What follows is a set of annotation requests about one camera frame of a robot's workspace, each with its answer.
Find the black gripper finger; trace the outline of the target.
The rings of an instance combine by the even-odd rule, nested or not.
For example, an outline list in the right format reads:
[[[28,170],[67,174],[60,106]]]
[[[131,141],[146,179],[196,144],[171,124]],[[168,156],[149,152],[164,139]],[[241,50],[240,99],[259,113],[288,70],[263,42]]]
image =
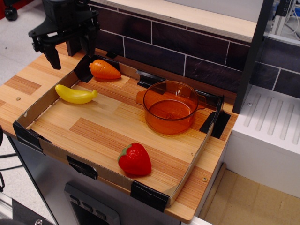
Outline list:
[[[50,62],[52,68],[60,70],[61,65],[58,51],[55,48],[56,44],[43,39],[38,39],[38,43],[40,52],[45,55],[46,59]]]
[[[94,25],[80,25],[79,28],[81,32],[79,35],[81,47],[85,54],[91,58],[95,53],[98,27]]]

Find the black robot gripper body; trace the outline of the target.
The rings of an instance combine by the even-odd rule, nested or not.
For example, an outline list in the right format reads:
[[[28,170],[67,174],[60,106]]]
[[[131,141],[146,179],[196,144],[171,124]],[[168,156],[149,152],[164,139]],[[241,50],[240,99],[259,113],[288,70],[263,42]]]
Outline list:
[[[88,3],[87,0],[44,0],[45,20],[29,32],[32,45],[39,47],[38,39],[58,45],[77,38],[81,34],[80,25],[94,25],[99,31],[99,12],[91,10]]]

